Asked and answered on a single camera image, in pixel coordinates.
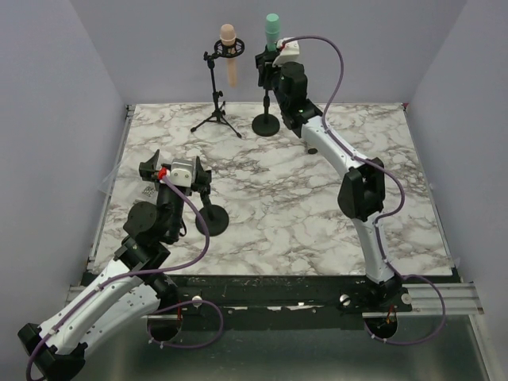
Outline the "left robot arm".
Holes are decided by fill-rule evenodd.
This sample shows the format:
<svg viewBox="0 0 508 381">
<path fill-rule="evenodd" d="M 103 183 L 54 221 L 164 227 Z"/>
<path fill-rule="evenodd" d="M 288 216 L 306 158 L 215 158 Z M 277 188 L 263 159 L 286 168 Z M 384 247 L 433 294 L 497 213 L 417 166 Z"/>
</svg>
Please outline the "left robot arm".
<svg viewBox="0 0 508 381">
<path fill-rule="evenodd" d="M 168 246 L 187 231 L 183 209 L 189 199 L 210 193 L 211 172 L 201 160 L 174 159 L 161 164 L 154 154 L 139 165 L 139 174 L 156 188 L 155 202 L 137 202 L 123 226 L 120 248 L 99 275 L 61 311 L 39 324 L 28 323 L 17 333 L 29 355 L 25 371 L 43 380 L 71 380 L 83 369 L 87 353 L 120 325 L 154 311 L 165 314 L 178 300 L 164 267 Z"/>
</svg>

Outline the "black round-base stand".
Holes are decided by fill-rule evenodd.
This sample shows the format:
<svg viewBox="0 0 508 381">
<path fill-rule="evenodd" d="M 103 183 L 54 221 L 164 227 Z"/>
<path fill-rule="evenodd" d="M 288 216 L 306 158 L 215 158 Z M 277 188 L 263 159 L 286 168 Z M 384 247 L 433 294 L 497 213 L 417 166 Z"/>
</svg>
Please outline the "black round-base stand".
<svg viewBox="0 0 508 381">
<path fill-rule="evenodd" d="M 211 237 L 221 235 L 229 226 L 229 215 L 227 211 L 217 204 L 210 201 L 211 189 L 199 192 L 202 201 L 202 208 L 198 215 L 202 217 Z"/>
<path fill-rule="evenodd" d="M 270 90 L 264 90 L 263 97 L 263 113 L 257 115 L 252 121 L 252 131 L 260 137 L 272 137 L 279 131 L 279 120 L 276 116 L 269 112 Z"/>
</svg>

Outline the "green microphone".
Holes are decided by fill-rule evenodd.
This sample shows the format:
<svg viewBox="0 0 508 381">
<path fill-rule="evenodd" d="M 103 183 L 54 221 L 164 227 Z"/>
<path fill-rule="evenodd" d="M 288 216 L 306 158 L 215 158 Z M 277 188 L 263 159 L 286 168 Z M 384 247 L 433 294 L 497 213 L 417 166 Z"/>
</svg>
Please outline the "green microphone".
<svg viewBox="0 0 508 381">
<path fill-rule="evenodd" d="M 266 37 L 266 49 L 269 52 L 274 52 L 277 49 L 277 41 L 280 34 L 280 20 L 279 15 L 270 13 L 265 18 L 264 32 Z"/>
</svg>

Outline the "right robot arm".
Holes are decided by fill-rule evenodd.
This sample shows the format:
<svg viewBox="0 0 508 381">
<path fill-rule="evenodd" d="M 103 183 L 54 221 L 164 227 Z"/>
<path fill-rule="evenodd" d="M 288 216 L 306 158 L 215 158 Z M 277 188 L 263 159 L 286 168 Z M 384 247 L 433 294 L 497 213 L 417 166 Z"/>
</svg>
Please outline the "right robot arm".
<svg viewBox="0 0 508 381">
<path fill-rule="evenodd" d="M 350 218 L 360 239 L 365 274 L 371 283 L 365 291 L 367 305 L 385 310 L 394 301 L 394 290 L 402 277 L 388 260 L 381 219 L 386 197 L 383 162 L 369 159 L 325 125 L 325 112 L 307 97 L 308 78 L 296 53 L 283 45 L 265 49 L 255 56 L 258 85 L 271 91 L 278 103 L 283 124 L 311 147 L 316 148 L 341 177 L 337 196 L 343 215 Z"/>
</svg>

